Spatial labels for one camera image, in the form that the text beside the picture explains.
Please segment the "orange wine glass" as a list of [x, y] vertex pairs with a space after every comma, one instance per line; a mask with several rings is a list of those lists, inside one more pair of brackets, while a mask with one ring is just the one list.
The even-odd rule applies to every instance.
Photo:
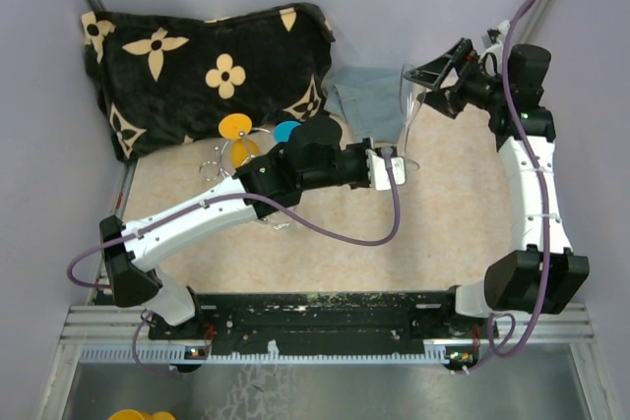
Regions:
[[220, 135], [231, 142], [230, 162], [234, 168], [261, 153], [259, 146], [249, 138], [252, 129], [252, 120], [242, 113], [229, 114], [219, 123]]

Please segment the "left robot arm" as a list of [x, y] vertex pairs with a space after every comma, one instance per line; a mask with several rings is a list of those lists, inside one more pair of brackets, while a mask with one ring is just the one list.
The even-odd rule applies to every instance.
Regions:
[[342, 135], [334, 119], [317, 116], [294, 127], [286, 141], [182, 204], [134, 221], [103, 220], [103, 258], [115, 306], [152, 311], [181, 336], [191, 338], [203, 330], [205, 315], [191, 289], [159, 269], [176, 252], [275, 212], [341, 240], [341, 235], [295, 212], [303, 193], [343, 185], [374, 188], [380, 178], [387, 184], [393, 180], [390, 150], [377, 150], [371, 139], [343, 147]]

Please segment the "clear champagne glass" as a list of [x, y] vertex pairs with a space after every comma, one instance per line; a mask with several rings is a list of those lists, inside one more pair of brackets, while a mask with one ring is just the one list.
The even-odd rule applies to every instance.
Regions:
[[409, 156], [410, 131], [427, 93], [426, 87], [411, 81], [408, 73], [415, 69], [412, 63], [404, 62], [399, 79], [399, 108], [401, 130], [397, 140], [397, 155], [403, 160], [406, 177], [410, 178], [420, 169], [420, 164]]

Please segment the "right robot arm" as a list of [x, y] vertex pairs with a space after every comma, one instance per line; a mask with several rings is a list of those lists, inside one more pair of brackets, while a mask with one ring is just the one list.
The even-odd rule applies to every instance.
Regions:
[[554, 182], [553, 115], [539, 103], [551, 54], [537, 45], [513, 46], [507, 61], [510, 88], [504, 90], [500, 49], [494, 45], [478, 54], [463, 38], [445, 54], [403, 73], [423, 88], [422, 102], [449, 118], [468, 104], [488, 113], [510, 187], [510, 250], [480, 282], [455, 288], [454, 303], [439, 314], [441, 329], [453, 337], [466, 334], [474, 318], [532, 313], [542, 285], [541, 310], [557, 315], [590, 274], [588, 258], [574, 253], [563, 227]]

